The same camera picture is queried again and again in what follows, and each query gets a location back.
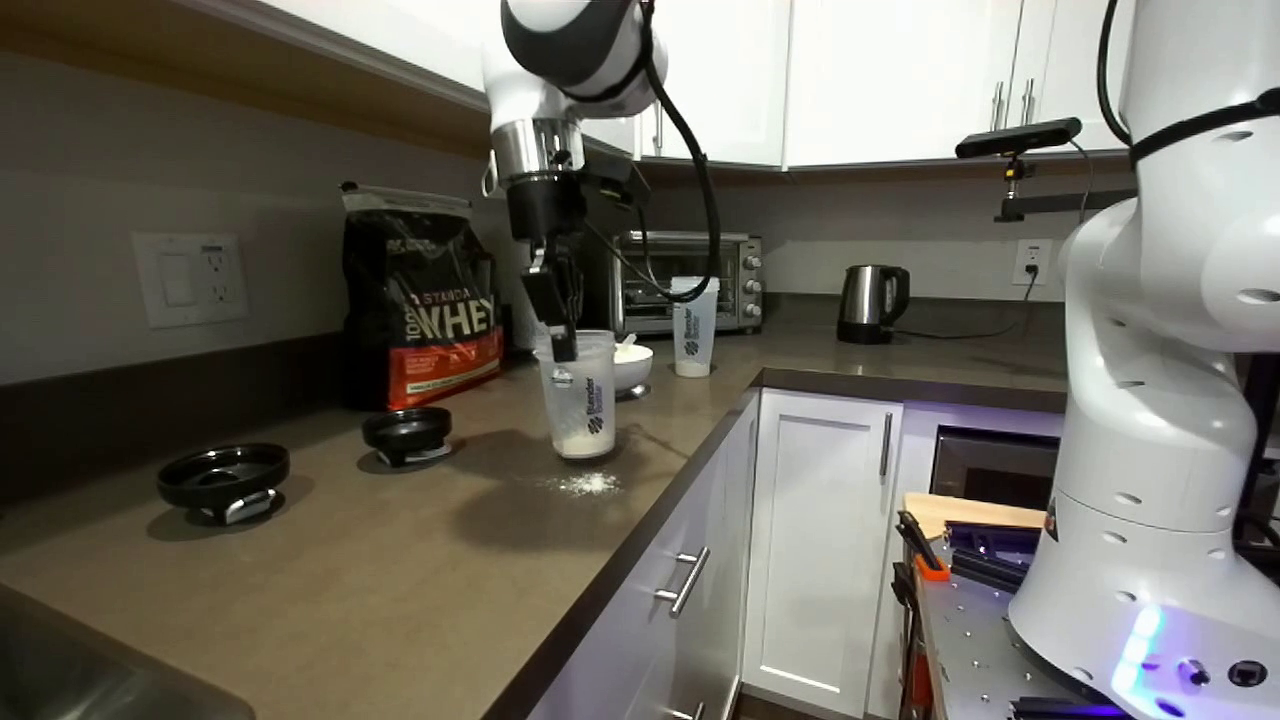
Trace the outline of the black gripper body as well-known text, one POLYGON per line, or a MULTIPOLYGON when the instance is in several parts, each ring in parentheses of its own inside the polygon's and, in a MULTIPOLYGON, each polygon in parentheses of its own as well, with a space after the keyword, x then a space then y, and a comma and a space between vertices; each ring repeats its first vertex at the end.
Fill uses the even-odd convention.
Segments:
POLYGON ((584 235, 584 180, 577 171, 537 171, 507 182, 507 224, 530 248, 530 276, 577 267, 577 240, 584 235))

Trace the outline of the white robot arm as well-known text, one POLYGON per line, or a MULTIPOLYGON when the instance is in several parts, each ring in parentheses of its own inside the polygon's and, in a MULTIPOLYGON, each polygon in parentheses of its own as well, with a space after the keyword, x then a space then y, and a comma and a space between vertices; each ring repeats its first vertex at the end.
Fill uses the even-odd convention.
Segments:
POLYGON ((577 356, 584 279, 584 119, 638 115, 664 78, 639 0, 495 0, 483 49, 488 171, 507 228, 530 244, 522 276, 555 359, 577 356))

